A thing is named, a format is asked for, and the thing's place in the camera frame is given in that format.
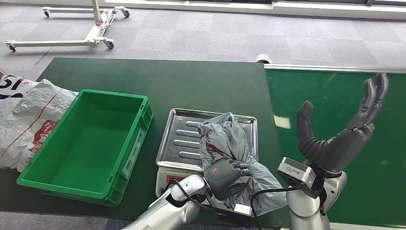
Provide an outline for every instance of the black cable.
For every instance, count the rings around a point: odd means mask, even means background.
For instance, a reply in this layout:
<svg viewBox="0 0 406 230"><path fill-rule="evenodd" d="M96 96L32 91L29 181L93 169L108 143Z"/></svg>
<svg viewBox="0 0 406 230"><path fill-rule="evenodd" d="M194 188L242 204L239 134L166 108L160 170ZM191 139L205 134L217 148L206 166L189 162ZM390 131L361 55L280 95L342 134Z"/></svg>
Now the black cable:
<svg viewBox="0 0 406 230"><path fill-rule="evenodd" d="M204 206L204 205L200 204L198 201L196 201L195 199L191 198L191 197L189 196L189 194L187 194L187 192L182 188L182 186L180 185L179 181L177 181L176 179L172 179L172 180L169 182L169 184L165 187L164 192L169 188L169 186L170 186L173 182L175 182L175 184L179 187L179 189L183 192L183 194L187 197L187 199L190 200L190 201L192 201L195 205L197 205L197 206L199 206L199 207L201 207L201 208L210 210L210 211L214 211L213 208Z"/></svg>
<svg viewBox="0 0 406 230"><path fill-rule="evenodd" d="M257 226L258 226L259 230L261 230L261 227L259 226L257 213L255 212L255 209L254 209L254 198L261 195L261 194L263 194L263 193L289 192L289 191L293 191L293 190L297 190L297 189L295 189L295 188L265 189L265 190L259 191L259 192L255 193L254 195L252 195L252 197L251 197L251 209L252 209L252 213L254 213L255 222L257 223Z"/></svg>

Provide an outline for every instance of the gray plastic bag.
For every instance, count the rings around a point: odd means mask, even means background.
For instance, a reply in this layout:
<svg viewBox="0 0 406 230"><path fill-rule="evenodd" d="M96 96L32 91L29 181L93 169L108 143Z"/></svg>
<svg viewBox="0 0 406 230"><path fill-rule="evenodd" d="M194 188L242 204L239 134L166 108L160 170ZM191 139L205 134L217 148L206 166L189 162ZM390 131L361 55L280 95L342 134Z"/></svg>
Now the gray plastic bag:
<svg viewBox="0 0 406 230"><path fill-rule="evenodd" d="M203 169L226 157L245 162L252 173L252 176L242 176L234 183L245 183L247 187L241 193L223 201L226 206L232 208L236 204L250 206L250 198L254 193L265 189L282 188L272 173L251 156L244 130L232 113L204 121L198 128L202 135L200 158ZM255 198L253 205L257 215L263 215L287 205L286 193L261 194Z"/></svg>

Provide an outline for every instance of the white plastic bag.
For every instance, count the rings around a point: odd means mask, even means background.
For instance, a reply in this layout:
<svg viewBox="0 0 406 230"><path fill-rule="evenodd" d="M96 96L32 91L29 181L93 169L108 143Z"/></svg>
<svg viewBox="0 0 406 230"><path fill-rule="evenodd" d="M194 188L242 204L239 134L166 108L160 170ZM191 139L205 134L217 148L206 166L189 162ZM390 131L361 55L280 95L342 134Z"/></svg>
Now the white plastic bag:
<svg viewBox="0 0 406 230"><path fill-rule="evenodd" d="M16 93L23 98L10 96ZM1 95L9 97L0 99L0 168L21 172L77 93L45 79L33 82L8 76L0 80Z"/></svg>

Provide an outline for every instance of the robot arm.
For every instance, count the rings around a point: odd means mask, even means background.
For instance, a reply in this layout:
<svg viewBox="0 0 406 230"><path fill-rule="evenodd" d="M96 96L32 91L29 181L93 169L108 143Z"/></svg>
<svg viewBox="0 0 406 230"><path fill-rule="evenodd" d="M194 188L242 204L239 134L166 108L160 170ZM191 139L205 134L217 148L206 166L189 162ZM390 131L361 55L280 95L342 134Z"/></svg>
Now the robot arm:
<svg viewBox="0 0 406 230"><path fill-rule="evenodd" d="M122 230L176 230L197 217L202 207L200 203L205 199L212 206L209 209L222 216L229 215L229 211L216 207L210 193L218 199L226 199L242 191L245 184L231 184L241 176L250 175L247 168L242 162L220 159L204 171L204 178L191 175L181 180L179 185L169 188L146 212Z"/></svg>
<svg viewBox="0 0 406 230"><path fill-rule="evenodd" d="M203 178L191 175L180 181L189 196L203 195L207 185ZM199 206L187 197L177 185L154 201L141 216L122 230L176 230L191 223L199 214Z"/></svg>
<svg viewBox="0 0 406 230"><path fill-rule="evenodd" d="M313 105L306 101L297 112L296 128L299 151L307 158L304 163L283 158L277 173L296 191L286 195L292 230L330 230L326 216L347 181L342 171L370 139L371 123L382 106L388 89L384 72L364 82L364 97L357 114L347 127L331 139L317 140L310 126Z"/></svg>

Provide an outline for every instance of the green plastic crate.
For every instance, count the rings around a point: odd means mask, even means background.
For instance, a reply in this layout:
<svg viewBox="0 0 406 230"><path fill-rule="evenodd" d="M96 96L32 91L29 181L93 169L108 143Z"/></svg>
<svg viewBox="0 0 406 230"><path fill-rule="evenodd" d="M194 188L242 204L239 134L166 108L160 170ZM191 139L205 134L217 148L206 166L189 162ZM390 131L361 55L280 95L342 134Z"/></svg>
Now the green plastic crate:
<svg viewBox="0 0 406 230"><path fill-rule="evenodd" d="M17 184L52 196L117 206L152 117L145 96L82 90Z"/></svg>

